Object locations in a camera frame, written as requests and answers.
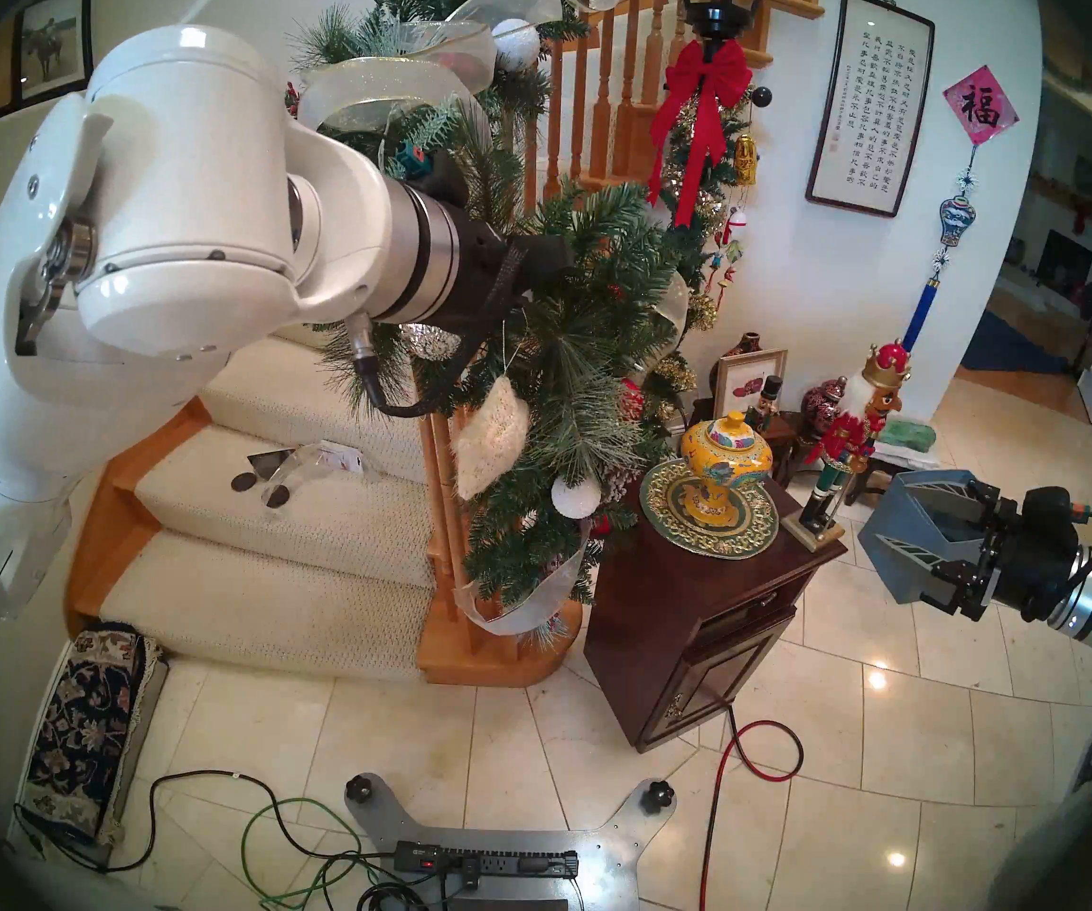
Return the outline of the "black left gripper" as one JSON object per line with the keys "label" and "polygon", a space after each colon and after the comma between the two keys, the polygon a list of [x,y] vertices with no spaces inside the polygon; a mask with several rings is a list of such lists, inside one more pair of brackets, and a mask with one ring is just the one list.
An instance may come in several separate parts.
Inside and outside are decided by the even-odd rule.
{"label": "black left gripper", "polygon": [[448,293],[448,330],[487,335],[524,289],[537,289],[574,269],[570,242],[558,234],[503,237],[483,221],[456,225],[456,276]]}

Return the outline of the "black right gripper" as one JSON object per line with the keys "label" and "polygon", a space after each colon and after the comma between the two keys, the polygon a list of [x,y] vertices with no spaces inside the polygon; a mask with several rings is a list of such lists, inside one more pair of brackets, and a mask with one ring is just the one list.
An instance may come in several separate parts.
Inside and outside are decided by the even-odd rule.
{"label": "black right gripper", "polygon": [[[999,601],[1026,622],[1045,620],[1075,570],[1079,509],[1066,488],[1028,490],[1022,502],[980,480],[926,480],[905,486],[930,516],[949,555],[881,532],[871,534],[871,564],[882,579],[930,573],[926,604],[978,622]],[[959,545],[973,544],[968,553]]]}

